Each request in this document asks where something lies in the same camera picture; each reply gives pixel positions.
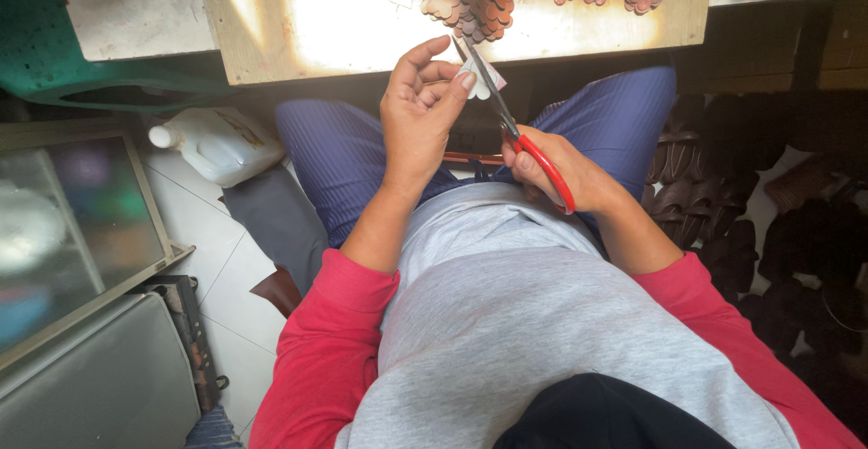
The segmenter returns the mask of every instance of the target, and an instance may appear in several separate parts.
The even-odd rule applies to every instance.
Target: lap
[[[531,125],[566,137],[638,200],[674,99],[673,68],[647,67],[594,81],[549,106]],[[275,116],[329,245],[340,246],[385,173],[380,122],[346,103],[319,99],[286,101],[277,106]],[[509,181],[511,173],[500,169],[493,178]],[[457,180],[441,167],[419,202],[472,181]]]

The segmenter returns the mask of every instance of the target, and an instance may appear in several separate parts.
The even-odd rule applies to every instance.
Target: hand
[[[397,62],[380,101],[385,142],[385,187],[421,194],[437,172],[449,129],[464,108],[476,75],[431,57],[445,51],[448,35],[410,50]]]
[[[525,125],[519,125],[518,131],[522,135],[526,134],[555,163],[555,167],[570,187],[570,192],[576,201],[576,211],[603,212],[607,208],[617,206],[618,200],[624,199],[626,190],[600,166],[581,155],[570,141],[560,135],[542,132]],[[515,180],[524,184],[528,199],[537,199],[545,193],[552,201],[563,206],[563,200],[555,185],[537,160],[524,151],[516,154],[511,143],[504,142],[501,151],[504,154],[504,162],[512,170]]]

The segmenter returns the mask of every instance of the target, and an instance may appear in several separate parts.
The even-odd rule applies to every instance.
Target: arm
[[[694,254],[684,255],[639,203],[566,139],[521,127],[555,162],[576,202],[592,212],[612,263],[642,286],[675,318],[725,355],[756,394],[787,418],[803,449],[862,444],[772,352],[756,338],[750,322],[726,303]],[[560,196],[534,159],[503,146],[504,160],[531,197]]]
[[[621,184],[569,141],[532,127],[518,127],[555,163],[576,199],[576,210],[591,212],[597,220],[614,266],[627,274],[651,273],[684,255]],[[542,190],[563,205],[557,189],[533,157],[526,152],[516,154],[507,143],[501,150],[504,162],[515,179],[524,183],[530,198],[536,198]]]
[[[340,251],[323,253],[320,274],[281,332],[251,447],[333,447],[377,378],[379,326],[399,281],[410,214],[476,82],[472,73],[456,78],[458,66],[430,60],[449,43],[440,37],[415,47],[392,72],[380,105],[383,183]]]
[[[724,301],[695,254],[687,254],[661,271],[635,275],[633,279],[657,303],[729,359],[735,373],[784,415],[802,449],[864,449],[852,432],[757,339],[751,323]]]

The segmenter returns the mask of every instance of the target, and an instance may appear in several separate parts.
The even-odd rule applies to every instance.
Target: blue floor mat
[[[181,449],[227,449],[244,447],[232,431],[232,423],[226,417],[223,406],[202,415],[202,418],[187,434],[187,443]]]

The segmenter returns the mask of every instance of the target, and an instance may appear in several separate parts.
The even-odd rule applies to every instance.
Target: scissor blade
[[[504,130],[509,132],[513,140],[518,140],[520,135],[518,133],[518,128],[515,126],[515,121],[512,120],[512,115],[509,114],[509,110],[506,108],[504,98],[500,95],[500,92],[497,91],[497,86],[495,86],[491,79],[491,75],[488,72],[488,66],[483,61],[482,56],[476,52],[473,44],[467,40],[466,35],[463,36],[463,39],[464,44],[467,46],[467,51],[471,53],[473,62],[476,64],[476,67],[479,68],[479,74],[482,75],[483,81],[485,81],[485,86],[489,88],[489,91],[491,92],[491,105],[494,107],[496,112],[500,113],[500,118],[503,120],[502,126],[505,127]]]
[[[464,54],[464,49],[461,48],[461,44],[458,43],[458,39],[455,38],[455,35],[452,35],[452,42],[455,43],[455,49],[458,50],[458,56],[461,57],[461,62],[467,62],[467,55]]]

